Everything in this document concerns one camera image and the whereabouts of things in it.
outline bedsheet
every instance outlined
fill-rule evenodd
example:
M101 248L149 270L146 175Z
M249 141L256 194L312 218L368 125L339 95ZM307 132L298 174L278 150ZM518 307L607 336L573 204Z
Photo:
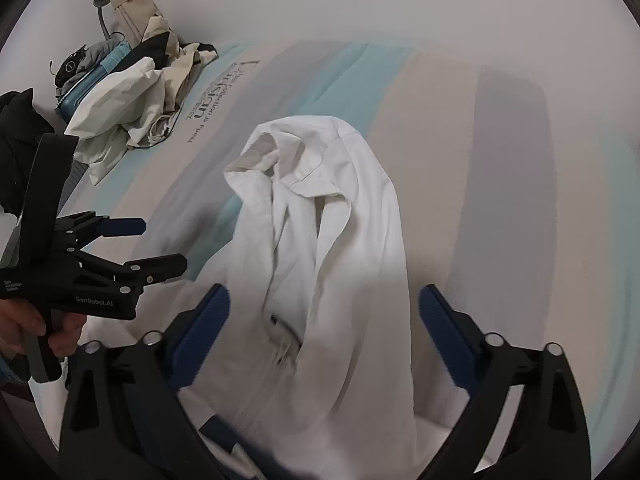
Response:
M71 195L65 214L147 221L142 237L97 240L89 250L121 262L181 252L193 279L232 237L241 204L222 169L254 127L290 115L339 117L367 139L398 194L416 410L452 426L466 402L415 312L418 290L435 283L485 332L532 348L559 342L594 461L610 458L616 436L626 431L624 440L638 420L630 392L640 390L640 179L627 138L591 118L583 130L567 127L572 111L558 111L533 82L411 48L305 41L220 54L165 142L128 152L98 186L83 179ZM62 386L34 392L57 440Z

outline human hand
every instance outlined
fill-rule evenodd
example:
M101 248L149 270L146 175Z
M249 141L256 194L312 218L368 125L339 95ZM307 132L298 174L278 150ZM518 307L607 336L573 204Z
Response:
M62 330L49 336L49 346L56 357L66 357L76 351L85 322L84 314L64 315ZM38 310L26 300L0 300L0 351L8 357L24 353L23 330L45 335L47 329Z

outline crumpled white fabric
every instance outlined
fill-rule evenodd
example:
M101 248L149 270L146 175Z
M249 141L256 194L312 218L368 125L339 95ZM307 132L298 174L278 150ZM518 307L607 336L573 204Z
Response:
M215 51L198 51L199 43L180 47L161 16L148 22L143 41L169 32L168 65L156 70L145 57L122 72L111 73L81 101L65 133L80 138L75 160L89 165L92 184L120 161L127 147L148 148L171 134L180 103L200 71L216 59Z
M447 431L414 413L388 176L346 122L305 116L258 126L225 177L242 199L234 238L196 282L149 287L136 320L92 319L82 339L131 344L223 283L229 318L178 395L195 427L218 413L301 476L415 480Z

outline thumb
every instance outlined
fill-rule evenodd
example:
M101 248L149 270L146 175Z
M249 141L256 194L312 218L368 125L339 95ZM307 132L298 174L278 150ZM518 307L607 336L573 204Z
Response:
M47 327L38 310L26 300L0 300L0 319L8 318L34 335L45 335Z

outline silver screw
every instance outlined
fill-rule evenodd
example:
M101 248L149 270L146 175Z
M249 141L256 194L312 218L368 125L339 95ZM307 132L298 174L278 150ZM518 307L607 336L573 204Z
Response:
M95 354L101 347L101 343L98 340L89 341L84 345L84 352L87 354Z
M494 346L496 348L504 345L504 339L502 338L502 336L495 332L491 332L484 336L484 340L489 346Z
M158 330L152 330L151 332L147 332L142 336L142 342L147 346L153 346L162 341L162 332L158 332Z
M550 354L555 356L561 356L564 352L562 352L562 347L558 343L549 343L546 346L546 349Z

